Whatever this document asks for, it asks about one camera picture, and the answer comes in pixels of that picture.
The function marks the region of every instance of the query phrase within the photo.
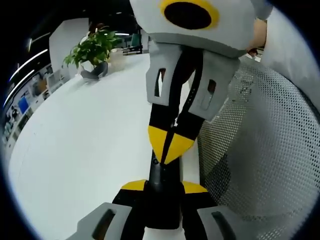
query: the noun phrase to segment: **potted plant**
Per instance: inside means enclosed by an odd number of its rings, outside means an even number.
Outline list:
[[[99,75],[105,76],[108,72],[108,63],[106,61],[109,59],[110,52],[119,39],[115,33],[103,28],[94,33],[89,32],[64,58],[63,61],[66,66],[75,64],[79,68],[80,64],[89,61],[94,69],[91,72],[83,70],[81,75],[84,78],[99,79]]]

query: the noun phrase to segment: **person's hand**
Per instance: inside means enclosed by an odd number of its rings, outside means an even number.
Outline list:
[[[253,26],[253,39],[249,44],[249,47],[247,47],[247,52],[251,53],[254,51],[251,51],[252,49],[256,49],[258,47],[264,47],[266,44],[266,38],[267,38],[267,23],[256,19]]]

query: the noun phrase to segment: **green leaves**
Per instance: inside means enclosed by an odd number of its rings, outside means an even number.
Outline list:
[[[109,58],[110,51],[117,44],[119,38],[116,36],[115,31],[108,31],[101,29],[95,33],[90,33],[85,41],[78,43],[68,56],[64,58],[64,62],[79,64],[89,61],[92,65],[97,66],[99,63]]]

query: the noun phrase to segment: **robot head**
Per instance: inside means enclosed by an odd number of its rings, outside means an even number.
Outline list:
[[[239,57],[253,38],[265,0],[130,0],[139,25],[158,43],[186,45]]]

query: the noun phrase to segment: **black circle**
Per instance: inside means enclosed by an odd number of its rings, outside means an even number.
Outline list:
[[[174,25],[184,29],[204,29],[211,24],[207,10],[191,2],[174,2],[164,10],[164,15]]]

